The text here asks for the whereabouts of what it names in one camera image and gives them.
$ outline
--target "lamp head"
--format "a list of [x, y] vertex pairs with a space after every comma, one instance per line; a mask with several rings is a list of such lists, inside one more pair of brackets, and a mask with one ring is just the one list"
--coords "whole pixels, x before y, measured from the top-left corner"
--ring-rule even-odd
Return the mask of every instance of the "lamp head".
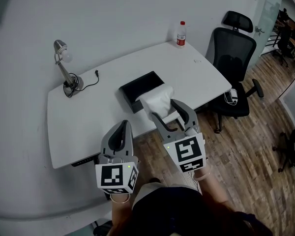
[[57, 39], [54, 42], [55, 53], [58, 55], [62, 55], [62, 59], [64, 62], [69, 63], [72, 61], [72, 54], [67, 51], [67, 44], [63, 41]]

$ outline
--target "plastic water bottle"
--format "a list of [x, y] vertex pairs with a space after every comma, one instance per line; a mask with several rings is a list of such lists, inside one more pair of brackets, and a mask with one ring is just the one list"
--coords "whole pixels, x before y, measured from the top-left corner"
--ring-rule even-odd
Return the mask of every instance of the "plastic water bottle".
[[185, 22], [181, 21], [180, 26], [178, 27], [178, 33], [177, 33], [177, 45], [179, 47], [185, 46], [186, 33], [187, 33], [187, 29], [185, 26]]

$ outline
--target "chair seat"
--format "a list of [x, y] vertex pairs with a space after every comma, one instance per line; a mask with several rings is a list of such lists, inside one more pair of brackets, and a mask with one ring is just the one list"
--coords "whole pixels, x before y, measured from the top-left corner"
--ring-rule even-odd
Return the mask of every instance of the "chair seat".
[[232, 83], [232, 88], [237, 91], [238, 102], [236, 105], [228, 104], [224, 99], [224, 94], [222, 94], [210, 101], [210, 109], [223, 116], [242, 117], [249, 115], [249, 105], [242, 84], [240, 82]]

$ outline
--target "white tissue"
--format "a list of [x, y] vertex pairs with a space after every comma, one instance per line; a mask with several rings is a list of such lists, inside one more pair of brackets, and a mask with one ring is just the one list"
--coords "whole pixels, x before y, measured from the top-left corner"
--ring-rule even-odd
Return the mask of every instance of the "white tissue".
[[162, 84], [140, 95], [137, 100], [141, 101], [150, 120], [152, 120], [151, 113], [157, 113], [163, 119], [173, 112], [171, 107], [171, 98], [173, 95], [174, 89], [167, 84]]

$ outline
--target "chair headrest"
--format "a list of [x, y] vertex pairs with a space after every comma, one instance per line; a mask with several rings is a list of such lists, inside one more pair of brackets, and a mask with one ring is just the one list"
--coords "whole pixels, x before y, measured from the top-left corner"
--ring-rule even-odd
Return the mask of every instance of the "chair headrest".
[[247, 32], [253, 31], [253, 25], [250, 18], [234, 11], [226, 13], [223, 24], [232, 26], [234, 30], [244, 30]]

